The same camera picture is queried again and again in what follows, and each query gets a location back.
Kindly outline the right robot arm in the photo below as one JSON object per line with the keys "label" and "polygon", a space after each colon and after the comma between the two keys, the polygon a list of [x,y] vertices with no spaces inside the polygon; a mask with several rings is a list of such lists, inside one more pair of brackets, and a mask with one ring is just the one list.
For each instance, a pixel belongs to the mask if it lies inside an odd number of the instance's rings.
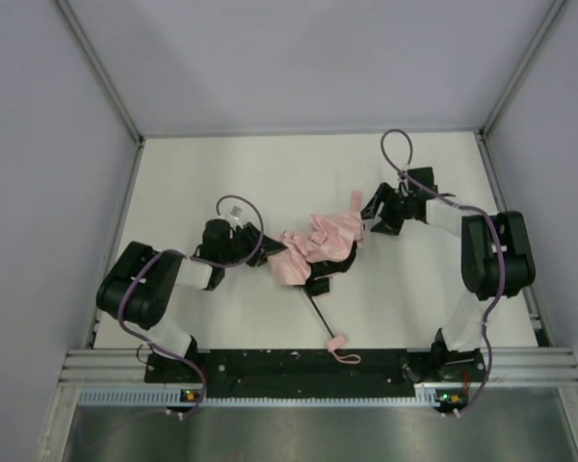
{"label": "right robot arm", "polygon": [[375,233],[397,236],[408,220],[420,221],[460,239],[460,276],[465,291],[445,325],[439,328],[424,366],[407,370],[419,378],[436,375],[456,381],[464,373],[485,375],[480,346],[498,303],[533,284],[536,267],[524,217],[517,211],[490,215],[441,193],[431,167],[410,168],[397,187],[383,182],[361,210],[375,219]]}

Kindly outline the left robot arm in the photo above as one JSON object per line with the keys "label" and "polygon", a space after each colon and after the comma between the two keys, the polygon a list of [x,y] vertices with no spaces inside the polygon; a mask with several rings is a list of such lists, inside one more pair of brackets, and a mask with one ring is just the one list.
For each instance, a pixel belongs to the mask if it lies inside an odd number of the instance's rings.
{"label": "left robot arm", "polygon": [[197,341],[168,313],[176,286],[213,291],[228,268],[245,264],[258,268],[286,246],[261,233],[254,224],[237,218],[214,218],[205,223],[201,243],[191,259],[175,251],[160,252],[139,242],[130,243],[105,276],[96,293],[96,307],[162,355],[197,360]]}

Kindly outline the pink and black folding umbrella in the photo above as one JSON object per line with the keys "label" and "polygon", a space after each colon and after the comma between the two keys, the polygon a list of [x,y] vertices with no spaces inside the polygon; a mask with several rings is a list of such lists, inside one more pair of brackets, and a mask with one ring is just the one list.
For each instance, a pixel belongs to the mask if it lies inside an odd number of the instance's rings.
{"label": "pink and black folding umbrella", "polygon": [[328,333],[327,352],[341,365],[356,366],[362,358],[356,353],[344,353],[347,339],[332,331],[318,307],[315,296],[306,288],[315,282],[317,264],[349,264],[357,249],[363,246],[364,223],[360,214],[362,192],[353,191],[349,209],[331,215],[313,214],[307,231],[284,231],[278,241],[285,249],[268,258],[276,281],[287,287],[302,290]]}

